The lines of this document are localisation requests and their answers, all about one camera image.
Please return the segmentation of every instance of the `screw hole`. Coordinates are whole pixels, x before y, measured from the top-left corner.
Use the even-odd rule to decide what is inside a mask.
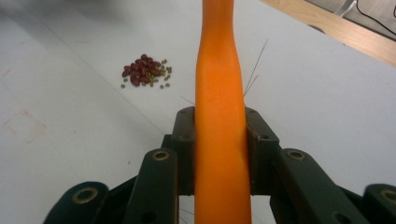
[[[157,216],[153,212],[147,212],[141,217],[143,223],[152,223],[157,219]]]
[[[73,202],[74,203],[88,203],[92,201],[98,195],[98,190],[96,188],[87,187],[84,189],[80,189],[73,195]]]
[[[305,159],[305,155],[298,151],[288,151],[288,156],[297,161],[303,161]]]
[[[155,161],[164,161],[169,158],[169,153],[166,151],[157,151],[152,155]]]
[[[334,217],[335,217],[335,220],[337,220],[341,224],[350,224],[350,223],[352,223],[350,221],[349,217],[347,217],[347,216],[345,216],[345,215],[343,215],[341,213],[338,213],[338,212],[334,213]]]

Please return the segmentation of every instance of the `wooden edge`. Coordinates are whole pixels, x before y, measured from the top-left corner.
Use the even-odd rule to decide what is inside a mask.
[[[262,0],[298,21],[316,26],[326,35],[396,67],[396,42],[304,0]]]

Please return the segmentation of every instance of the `black cable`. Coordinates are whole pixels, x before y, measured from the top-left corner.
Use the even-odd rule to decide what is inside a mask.
[[[363,16],[365,16],[365,17],[368,17],[368,18],[372,19],[373,21],[376,21],[378,24],[380,24],[382,27],[384,27],[385,29],[387,29],[387,30],[388,30],[389,32],[391,32],[393,35],[396,35],[396,33],[393,32],[393,31],[391,31],[386,25],[382,24],[380,21],[376,20],[375,18],[373,18],[373,17],[371,17],[371,16],[369,16],[369,15],[363,13],[363,12],[361,11],[361,9],[359,8],[359,0],[356,0],[356,8],[358,9],[358,11],[359,11],[359,13],[360,13],[361,15],[363,15]],[[396,6],[395,6],[395,8],[394,8],[394,10],[393,10],[393,16],[396,18]]]

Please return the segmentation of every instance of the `white table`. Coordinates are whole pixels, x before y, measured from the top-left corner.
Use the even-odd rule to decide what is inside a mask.
[[[394,67],[259,1],[236,1],[234,31],[244,85],[268,40],[245,99],[282,147],[359,194],[396,185]],[[0,0],[0,223],[41,223],[76,184],[135,176],[194,101],[200,32],[200,1]],[[170,88],[120,88],[142,53],[173,66]],[[267,198],[252,204],[253,223],[274,223]]]

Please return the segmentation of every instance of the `pile of beans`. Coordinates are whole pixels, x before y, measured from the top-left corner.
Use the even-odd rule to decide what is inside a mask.
[[[164,59],[160,63],[154,61],[151,57],[146,54],[142,54],[140,59],[136,59],[134,63],[124,66],[122,77],[124,82],[131,81],[132,85],[138,86],[154,86],[154,83],[159,82],[159,79],[163,77],[166,82],[171,77],[172,67],[166,67],[167,60]],[[170,87],[170,83],[165,83],[165,87]]]

